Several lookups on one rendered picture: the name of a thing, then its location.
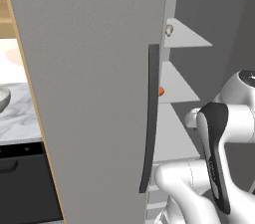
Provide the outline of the grey freezer door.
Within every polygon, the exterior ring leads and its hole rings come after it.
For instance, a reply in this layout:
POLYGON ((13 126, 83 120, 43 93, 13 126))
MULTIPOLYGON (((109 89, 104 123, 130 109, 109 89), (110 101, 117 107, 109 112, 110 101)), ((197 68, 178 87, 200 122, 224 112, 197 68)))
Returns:
POLYGON ((66 224, 143 224, 164 0, 7 0, 66 224))

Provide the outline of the grey freezer interior with shelves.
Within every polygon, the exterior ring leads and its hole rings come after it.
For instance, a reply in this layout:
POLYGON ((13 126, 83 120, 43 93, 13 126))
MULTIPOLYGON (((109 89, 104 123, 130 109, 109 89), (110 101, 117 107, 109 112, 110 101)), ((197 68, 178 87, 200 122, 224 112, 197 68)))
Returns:
POLYGON ((196 130, 185 124, 193 109, 212 102, 230 79, 226 71, 246 0, 165 0, 159 44, 157 123, 144 224, 153 224, 168 194, 154 180, 158 166, 204 157, 196 130), (169 37, 167 25, 173 26, 169 37))

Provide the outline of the grey bowl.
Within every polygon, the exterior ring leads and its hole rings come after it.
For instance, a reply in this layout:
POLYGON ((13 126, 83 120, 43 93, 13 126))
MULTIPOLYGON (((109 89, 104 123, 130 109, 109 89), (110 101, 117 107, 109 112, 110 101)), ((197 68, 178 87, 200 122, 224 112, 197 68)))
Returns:
POLYGON ((11 92, 7 87, 0 86, 0 113, 9 105, 11 100, 11 92))

